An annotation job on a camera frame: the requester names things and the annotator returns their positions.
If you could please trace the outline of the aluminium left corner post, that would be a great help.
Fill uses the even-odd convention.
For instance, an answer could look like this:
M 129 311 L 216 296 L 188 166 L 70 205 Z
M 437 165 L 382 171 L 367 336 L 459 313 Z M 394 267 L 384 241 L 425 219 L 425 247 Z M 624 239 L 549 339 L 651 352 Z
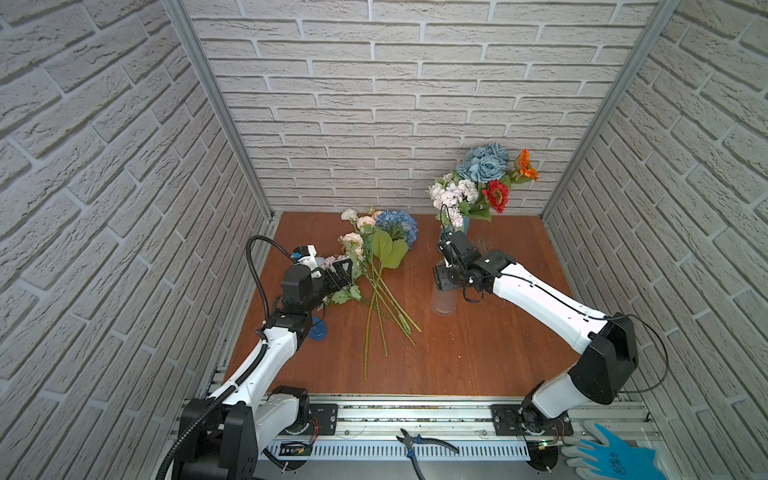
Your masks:
M 242 136 L 240 135 L 233 115 L 227 105 L 226 98 L 218 84 L 208 57 L 205 54 L 202 42 L 198 37 L 193 22 L 180 0 L 168 0 L 164 2 L 167 14 L 177 31 L 179 40 L 187 52 L 188 58 L 194 68 L 200 85 L 219 120 L 222 131 L 232 148 L 235 159 L 240 165 L 244 178 L 253 193 L 256 204 L 268 221 L 275 216 L 267 196 L 259 182 L 252 161 L 246 151 Z

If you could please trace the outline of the small pink white bouquet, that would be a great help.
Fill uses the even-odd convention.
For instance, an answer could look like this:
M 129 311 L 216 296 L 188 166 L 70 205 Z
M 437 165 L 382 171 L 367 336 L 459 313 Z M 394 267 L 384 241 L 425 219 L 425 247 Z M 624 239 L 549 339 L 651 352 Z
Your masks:
M 331 293 L 324 300 L 327 306 L 350 301 L 362 303 L 365 300 L 357 284 L 362 270 L 356 258 L 347 255 L 328 256 L 323 260 L 323 269 L 331 281 Z

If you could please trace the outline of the cream white flower stem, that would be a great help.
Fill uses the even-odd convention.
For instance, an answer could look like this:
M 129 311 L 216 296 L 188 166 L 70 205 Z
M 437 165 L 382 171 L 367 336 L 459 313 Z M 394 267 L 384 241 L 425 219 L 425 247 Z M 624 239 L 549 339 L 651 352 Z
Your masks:
M 358 212 L 354 209 L 346 209 L 341 213 L 341 219 L 344 221 L 356 223 L 358 221 Z

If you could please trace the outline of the orange gerbera flower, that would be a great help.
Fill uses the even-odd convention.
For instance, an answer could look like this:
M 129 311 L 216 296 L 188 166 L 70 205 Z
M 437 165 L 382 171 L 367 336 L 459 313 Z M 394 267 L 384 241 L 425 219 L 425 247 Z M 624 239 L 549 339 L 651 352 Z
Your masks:
M 521 185 L 539 180 L 539 173 L 533 167 L 528 149 L 523 149 L 513 161 L 508 163 L 502 180 L 507 186 Z

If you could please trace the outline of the aluminium right corner post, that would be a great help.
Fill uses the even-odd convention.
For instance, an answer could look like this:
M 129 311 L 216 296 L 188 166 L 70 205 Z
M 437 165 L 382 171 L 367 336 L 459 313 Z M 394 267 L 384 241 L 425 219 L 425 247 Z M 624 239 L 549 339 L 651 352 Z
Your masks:
M 644 65 L 680 3 L 680 0 L 662 0 L 657 2 L 654 10 L 651 12 L 648 22 L 643 27 L 639 38 L 632 47 L 626 62 L 619 70 L 615 81 L 608 90 L 599 109 L 589 124 L 585 135 L 579 141 L 577 148 L 560 177 L 560 180 L 543 207 L 540 214 L 542 221 L 547 221 L 554 214 L 555 209 L 566 193 L 570 182 L 585 161 L 592 144 L 612 118 L 615 109 L 623 99 L 629 86 L 634 81 L 640 68 Z

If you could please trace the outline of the peach rose stem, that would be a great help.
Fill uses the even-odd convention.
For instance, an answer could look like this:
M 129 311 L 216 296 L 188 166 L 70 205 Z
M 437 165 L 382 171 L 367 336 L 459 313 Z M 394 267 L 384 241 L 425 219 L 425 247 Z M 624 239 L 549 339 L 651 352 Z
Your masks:
M 365 279 L 371 287 L 371 293 L 366 296 L 362 302 L 369 308 L 369 317 L 376 317 L 379 323 L 389 320 L 394 323 L 403 333 L 405 338 L 413 341 L 413 333 L 419 332 L 421 328 L 416 324 L 410 314 L 395 298 L 391 288 L 384 280 L 383 269 L 379 261 L 373 256 L 369 244 L 369 235 L 373 230 L 375 220 L 374 214 L 385 211 L 370 209 L 365 214 L 358 213 L 356 223 L 348 222 L 352 231 L 340 236 L 338 242 L 341 246 L 341 255 L 347 255 L 350 258 L 356 258 L 362 270 L 362 275 L 358 278 Z

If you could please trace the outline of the aluminium corner post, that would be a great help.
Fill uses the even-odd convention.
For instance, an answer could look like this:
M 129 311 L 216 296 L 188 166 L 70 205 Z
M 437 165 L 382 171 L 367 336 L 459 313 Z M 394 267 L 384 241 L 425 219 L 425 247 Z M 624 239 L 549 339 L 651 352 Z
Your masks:
M 200 85 L 219 120 L 222 131 L 232 148 L 235 159 L 240 165 L 244 178 L 253 193 L 256 204 L 268 221 L 275 216 L 267 196 L 259 182 L 252 161 L 246 151 L 242 136 L 240 135 L 233 115 L 227 105 L 226 98 L 218 84 L 208 57 L 205 54 L 202 42 L 198 37 L 193 22 L 180 0 L 168 0 L 164 2 L 167 14 L 177 31 L 179 40 L 187 52 L 188 58 L 194 68 Z
M 640 68 L 644 65 L 680 3 L 680 0 L 662 0 L 657 2 L 654 10 L 651 12 L 648 22 L 643 27 L 639 38 L 632 47 L 626 62 L 619 70 L 615 81 L 608 90 L 599 109 L 589 124 L 585 135 L 579 141 L 577 148 L 560 177 L 560 180 L 543 207 L 540 214 L 542 221 L 547 221 L 554 214 L 555 209 L 566 193 L 570 182 L 585 161 L 592 144 L 612 118 L 615 109 L 623 99 L 629 86 L 634 81 Z

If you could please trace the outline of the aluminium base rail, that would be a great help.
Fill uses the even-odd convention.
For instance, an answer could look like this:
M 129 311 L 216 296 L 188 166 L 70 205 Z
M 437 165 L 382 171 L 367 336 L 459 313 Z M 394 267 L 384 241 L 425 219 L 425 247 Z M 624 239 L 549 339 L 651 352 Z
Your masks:
M 568 410 L 543 435 L 519 428 L 517 397 L 309 395 L 309 425 L 287 428 L 259 455 L 284 470 L 308 461 L 524 461 L 539 471 L 557 462 L 565 439 L 591 439 L 594 421 L 634 447 L 661 434 L 638 402 Z

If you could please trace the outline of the clear glass vase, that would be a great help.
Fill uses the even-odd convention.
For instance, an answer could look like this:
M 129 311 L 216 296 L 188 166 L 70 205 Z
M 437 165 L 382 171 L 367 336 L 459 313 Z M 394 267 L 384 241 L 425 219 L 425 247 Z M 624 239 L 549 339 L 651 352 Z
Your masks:
M 457 309 L 457 289 L 451 291 L 438 291 L 435 286 L 431 294 L 430 308 L 433 313 L 440 316 L 452 315 Z

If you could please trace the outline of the dark blue hydrangea flower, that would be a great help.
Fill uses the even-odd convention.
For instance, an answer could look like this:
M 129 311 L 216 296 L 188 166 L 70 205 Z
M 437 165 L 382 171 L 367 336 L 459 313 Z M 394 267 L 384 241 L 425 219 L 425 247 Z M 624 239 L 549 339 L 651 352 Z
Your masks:
M 371 252 L 383 269 L 397 269 L 418 238 L 417 222 L 404 210 L 381 211 L 374 220 Z

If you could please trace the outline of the light blue rose bouquet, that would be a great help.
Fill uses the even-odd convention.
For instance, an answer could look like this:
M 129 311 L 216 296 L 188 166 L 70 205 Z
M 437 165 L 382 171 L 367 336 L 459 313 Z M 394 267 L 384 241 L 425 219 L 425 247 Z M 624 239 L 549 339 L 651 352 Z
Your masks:
M 507 150 L 498 143 L 491 143 L 470 149 L 456 172 L 462 179 L 489 183 L 502 178 L 509 162 Z

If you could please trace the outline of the white blue work glove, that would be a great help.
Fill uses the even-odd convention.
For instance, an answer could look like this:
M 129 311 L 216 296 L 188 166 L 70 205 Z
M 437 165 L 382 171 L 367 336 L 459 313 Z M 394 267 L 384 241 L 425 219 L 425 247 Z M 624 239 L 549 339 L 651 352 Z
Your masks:
M 584 429 L 595 441 L 565 439 L 560 452 L 566 464 L 581 479 L 665 479 L 658 468 L 657 452 L 632 447 L 594 421 L 584 423 Z

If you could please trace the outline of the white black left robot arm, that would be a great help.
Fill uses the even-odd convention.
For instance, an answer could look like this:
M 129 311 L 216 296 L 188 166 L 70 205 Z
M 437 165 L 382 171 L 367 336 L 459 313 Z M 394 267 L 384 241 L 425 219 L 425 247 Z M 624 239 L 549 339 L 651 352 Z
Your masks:
M 264 448 L 287 428 L 309 425 L 306 390 L 267 390 L 312 328 L 314 310 L 350 285 L 353 263 L 291 265 L 281 282 L 282 305 L 259 332 L 260 340 L 214 393 L 182 409 L 175 443 L 156 473 L 159 479 L 250 479 Z

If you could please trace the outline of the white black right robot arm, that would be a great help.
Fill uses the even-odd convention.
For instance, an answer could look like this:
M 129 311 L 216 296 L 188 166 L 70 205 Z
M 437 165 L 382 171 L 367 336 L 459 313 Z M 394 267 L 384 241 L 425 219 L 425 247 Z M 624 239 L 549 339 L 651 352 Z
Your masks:
M 609 405 L 638 366 L 633 320 L 587 307 L 538 279 L 499 250 L 480 253 L 462 231 L 443 231 L 434 268 L 439 290 L 491 293 L 521 308 L 561 337 L 579 358 L 567 370 L 533 389 L 517 413 L 519 428 L 543 435 L 571 408 Z

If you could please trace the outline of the red carnation flower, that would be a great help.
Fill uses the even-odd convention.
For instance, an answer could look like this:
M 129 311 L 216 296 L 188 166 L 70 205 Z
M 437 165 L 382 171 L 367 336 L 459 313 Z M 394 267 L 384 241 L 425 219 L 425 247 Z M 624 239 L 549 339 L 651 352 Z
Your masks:
M 466 216 L 470 219 L 492 221 L 492 214 L 505 212 L 509 202 L 509 187 L 500 180 L 476 184 L 477 198 L 468 201 Z

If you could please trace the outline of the pink white mixed bouquet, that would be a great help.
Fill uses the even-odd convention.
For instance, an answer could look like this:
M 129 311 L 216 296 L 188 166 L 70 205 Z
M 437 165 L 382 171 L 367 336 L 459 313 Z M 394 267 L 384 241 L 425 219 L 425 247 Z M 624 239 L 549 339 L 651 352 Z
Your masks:
M 451 171 L 437 177 L 428 193 L 441 225 L 453 230 L 465 230 L 471 207 L 479 200 L 476 184 Z

